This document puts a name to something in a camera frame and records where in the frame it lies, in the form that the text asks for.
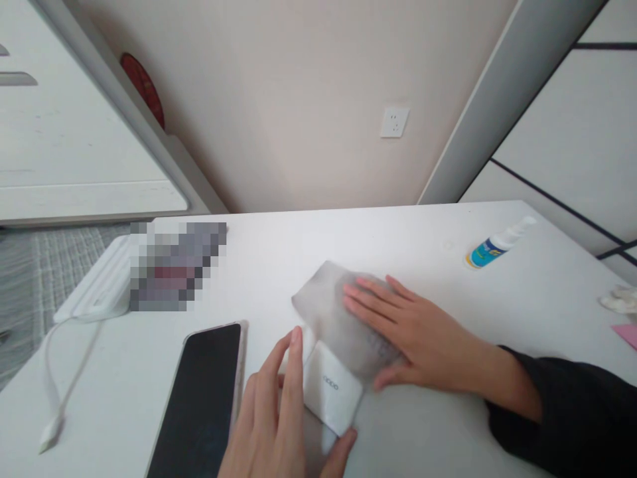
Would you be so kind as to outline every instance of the red object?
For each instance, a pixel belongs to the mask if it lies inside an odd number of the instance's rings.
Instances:
[[[141,94],[144,102],[151,109],[151,112],[161,128],[166,129],[166,125],[164,123],[164,110],[161,107],[159,95],[157,94],[157,90],[155,89],[155,85],[153,84],[151,77],[148,73],[146,73],[144,67],[130,53],[122,54],[119,59],[119,63],[131,79],[135,89],[139,92],[139,94]]]

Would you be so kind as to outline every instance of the gray carpet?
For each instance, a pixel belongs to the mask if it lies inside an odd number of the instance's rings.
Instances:
[[[38,349],[53,314],[129,224],[0,230],[0,390]]]

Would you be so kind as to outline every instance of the black sleeve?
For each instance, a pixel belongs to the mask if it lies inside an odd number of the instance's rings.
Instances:
[[[595,365],[502,348],[542,401],[541,424],[486,403],[491,433],[507,452],[558,477],[637,477],[636,387]]]

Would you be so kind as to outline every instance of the hand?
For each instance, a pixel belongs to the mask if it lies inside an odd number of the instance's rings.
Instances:
[[[474,365],[492,346],[463,329],[433,302],[387,276],[395,293],[358,278],[367,293],[346,284],[345,307],[393,343],[406,364],[382,370],[374,389],[388,384],[415,384],[451,391],[468,391]]]
[[[285,376],[278,370],[290,349]],[[281,407],[278,390],[283,387]],[[322,478],[340,478],[356,430],[349,429],[334,445],[321,473]],[[219,470],[219,477],[304,477],[303,441],[303,338],[295,327],[275,345],[261,370],[246,384],[236,428]]]
[[[433,302],[405,288],[391,276],[391,292],[358,278],[346,284],[344,305],[381,333],[407,363],[381,370],[374,389],[415,384],[453,392],[473,392],[535,422],[541,400],[522,365],[509,352],[487,343],[458,324]]]

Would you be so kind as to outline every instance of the pink paper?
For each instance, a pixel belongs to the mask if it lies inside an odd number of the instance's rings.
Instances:
[[[622,339],[628,342],[633,349],[637,350],[637,325],[613,325],[611,327]]]

